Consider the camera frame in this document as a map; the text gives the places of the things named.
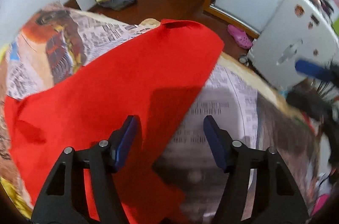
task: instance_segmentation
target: green object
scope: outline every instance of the green object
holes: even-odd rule
[[[335,22],[333,22],[332,27],[336,34],[339,35],[339,18]]]

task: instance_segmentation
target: red cloth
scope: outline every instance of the red cloth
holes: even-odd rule
[[[55,87],[22,101],[6,98],[10,150],[33,203],[66,146],[86,149],[107,139],[127,115],[141,128],[126,165],[114,175],[131,223],[182,219],[183,193],[151,169],[208,79],[223,42],[193,21],[161,26],[102,55]],[[96,217],[87,175],[90,215]]]

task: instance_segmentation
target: pink crocs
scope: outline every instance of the pink crocs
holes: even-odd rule
[[[233,25],[228,25],[227,31],[241,48],[249,49],[252,47],[253,45],[252,41],[250,41],[250,39],[243,30],[240,30]]]

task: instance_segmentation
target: metal pin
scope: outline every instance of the metal pin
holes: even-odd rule
[[[101,147],[105,147],[105,146],[107,146],[108,145],[108,141],[107,140],[101,140],[100,142],[99,142],[99,146],[101,146]]]
[[[72,149],[71,147],[67,147],[67,148],[64,149],[64,153],[65,153],[65,154],[69,154],[69,153],[71,153],[72,151],[73,151],[73,149]]]
[[[271,153],[271,154],[276,154],[278,151],[275,147],[269,147],[268,152]]]
[[[238,141],[238,140],[234,140],[232,142],[232,146],[234,146],[234,147],[241,147],[241,145],[242,145],[242,143],[240,141]]]

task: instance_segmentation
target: wooden floor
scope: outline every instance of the wooden floor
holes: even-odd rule
[[[203,1],[204,0],[138,0],[135,5],[121,11],[113,11],[100,6],[95,6],[91,10],[128,24],[139,24],[146,18],[154,18],[159,21],[163,18],[194,20],[216,32],[225,43],[224,52],[232,57],[238,59],[239,55],[247,53],[246,50],[237,46],[233,37],[228,34],[228,23],[203,13]]]

